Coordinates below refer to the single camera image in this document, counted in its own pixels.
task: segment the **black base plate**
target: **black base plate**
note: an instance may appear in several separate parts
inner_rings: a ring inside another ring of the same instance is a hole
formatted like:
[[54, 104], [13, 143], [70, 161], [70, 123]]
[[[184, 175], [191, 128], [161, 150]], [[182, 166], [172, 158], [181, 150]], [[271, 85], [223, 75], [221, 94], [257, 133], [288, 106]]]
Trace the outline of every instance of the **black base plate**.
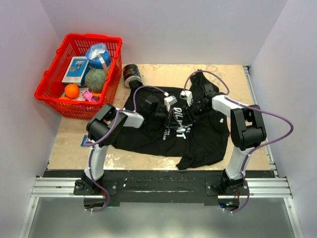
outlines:
[[[82, 170], [47, 170], [46, 178], [80, 178]], [[110, 193], [109, 206], [120, 202], [203, 203], [218, 205], [217, 195], [208, 186], [220, 181], [222, 171], [136, 171], [105, 170], [103, 183]], [[246, 178], [274, 178], [273, 171], [247, 171]], [[87, 189], [74, 189], [75, 195], [91, 195]], [[103, 199], [93, 200], [102, 204]]]

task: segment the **white wall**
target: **white wall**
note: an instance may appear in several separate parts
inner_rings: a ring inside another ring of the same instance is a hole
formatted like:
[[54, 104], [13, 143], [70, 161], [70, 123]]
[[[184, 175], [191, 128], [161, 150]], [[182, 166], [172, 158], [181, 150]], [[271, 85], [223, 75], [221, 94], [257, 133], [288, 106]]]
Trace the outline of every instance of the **white wall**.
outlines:
[[33, 96], [60, 40], [38, 0], [2, 1], [0, 32], [0, 237], [14, 238], [60, 121]]
[[[294, 133], [272, 145], [280, 176], [287, 176], [307, 238], [316, 237], [317, 1], [289, 0], [251, 66], [259, 104], [294, 123]], [[267, 119], [269, 139], [288, 129]]]
[[41, 0], [69, 32], [123, 38], [124, 63], [250, 65], [287, 0]]

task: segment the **wooden tabletop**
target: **wooden tabletop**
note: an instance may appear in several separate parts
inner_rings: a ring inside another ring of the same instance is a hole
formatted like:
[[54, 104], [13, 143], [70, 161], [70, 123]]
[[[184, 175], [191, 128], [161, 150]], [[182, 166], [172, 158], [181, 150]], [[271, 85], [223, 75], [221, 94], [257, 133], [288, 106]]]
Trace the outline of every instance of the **wooden tabletop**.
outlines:
[[[209, 70], [221, 77], [230, 88], [230, 97], [245, 104], [252, 104], [252, 98], [241, 65], [205, 65], [205, 64], [139, 64], [139, 71], [144, 85], [184, 87], [187, 77], [197, 69]], [[211, 75], [206, 78], [217, 85], [222, 92], [224, 86]], [[114, 99], [114, 106], [122, 108], [130, 93], [120, 80]], [[86, 132], [87, 121], [62, 118], [48, 169], [84, 169], [87, 165], [89, 148], [80, 144]], [[195, 170], [223, 170], [229, 163], [233, 144], [228, 140], [224, 159], [211, 166], [202, 166]], [[104, 169], [119, 170], [176, 170], [180, 157], [164, 157], [139, 154], [115, 149], [110, 146]], [[248, 170], [269, 170], [267, 154], [264, 148], [256, 151], [249, 162]]]

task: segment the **black t-shirt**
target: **black t-shirt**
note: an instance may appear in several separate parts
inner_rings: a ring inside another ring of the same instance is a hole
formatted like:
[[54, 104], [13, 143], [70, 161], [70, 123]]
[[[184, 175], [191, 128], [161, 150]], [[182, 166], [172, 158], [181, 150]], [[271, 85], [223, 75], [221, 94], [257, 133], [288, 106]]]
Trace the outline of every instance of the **black t-shirt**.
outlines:
[[[192, 86], [190, 91], [194, 101], [202, 99], [201, 86], [210, 83], [202, 72], [191, 77]], [[133, 93], [142, 86], [131, 89], [130, 96], [124, 107], [133, 110]], [[216, 92], [219, 89], [212, 84]], [[160, 87], [175, 96], [177, 103], [172, 107], [179, 112], [182, 117], [182, 107], [186, 105], [186, 100], [180, 99], [181, 88]], [[142, 88], [136, 94], [136, 104], [144, 103], [149, 96], [154, 95], [160, 99], [158, 106], [164, 105], [165, 95], [154, 88]], [[199, 117], [193, 125], [187, 125], [185, 132], [178, 132], [176, 129], [166, 128], [164, 122], [148, 120], [140, 128], [123, 127], [119, 136], [112, 144], [117, 149], [134, 151], [142, 154], [181, 156], [178, 169], [196, 168], [203, 165], [212, 165], [223, 159], [229, 136], [227, 118], [220, 112], [211, 111]]]

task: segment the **can lid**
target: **can lid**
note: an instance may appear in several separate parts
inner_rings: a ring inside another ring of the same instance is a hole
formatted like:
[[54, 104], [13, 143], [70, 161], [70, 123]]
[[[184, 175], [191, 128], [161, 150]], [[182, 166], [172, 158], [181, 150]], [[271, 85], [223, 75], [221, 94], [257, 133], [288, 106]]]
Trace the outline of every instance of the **can lid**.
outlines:
[[138, 67], [137, 67], [136, 64], [130, 63], [130, 64], [127, 64], [125, 67], [123, 67], [123, 70], [124, 70], [125, 68], [128, 68], [128, 67], [134, 67], [134, 68], [137, 68], [137, 69], [138, 69]]
[[130, 77], [128, 77], [127, 79], [124, 80], [124, 85], [125, 85], [127, 88], [130, 88], [129, 82], [134, 81], [134, 80], [138, 80], [138, 81], [142, 82], [142, 81], [141, 81], [141, 78], [140, 78], [139, 76], [133, 75], [133, 76], [130, 76]]

